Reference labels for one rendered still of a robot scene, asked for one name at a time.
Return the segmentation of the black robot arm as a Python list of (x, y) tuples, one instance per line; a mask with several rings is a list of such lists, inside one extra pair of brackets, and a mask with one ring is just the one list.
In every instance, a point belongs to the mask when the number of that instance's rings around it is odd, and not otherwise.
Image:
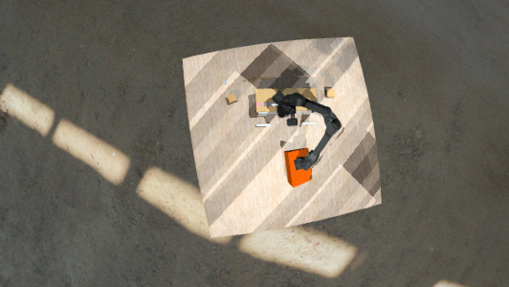
[[(286, 97), (280, 91), (277, 91), (274, 93), (272, 99), (279, 105), (277, 108), (277, 114), (280, 118), (283, 118), (285, 115), (288, 116), (288, 114), (292, 116), (296, 112), (294, 106), (302, 106), (311, 109), (315, 112), (321, 113), (323, 116), (326, 128), (319, 144), (315, 150), (310, 150), (305, 158), (298, 157), (294, 160), (296, 170), (304, 169), (307, 171), (317, 161), (328, 141), (338, 132), (338, 130), (342, 127), (342, 124), (329, 106), (307, 99), (300, 93), (294, 93), (293, 95)], [(284, 114), (284, 112), (287, 114)]]

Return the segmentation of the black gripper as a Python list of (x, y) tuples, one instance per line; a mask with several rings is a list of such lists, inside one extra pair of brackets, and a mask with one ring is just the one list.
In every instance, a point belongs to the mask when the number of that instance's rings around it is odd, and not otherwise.
[(288, 126), (298, 125), (298, 119), (295, 119), (295, 114), (297, 114), (297, 112), (295, 112), (292, 116), (290, 114), (288, 114), (291, 117), (291, 118), (287, 119)]

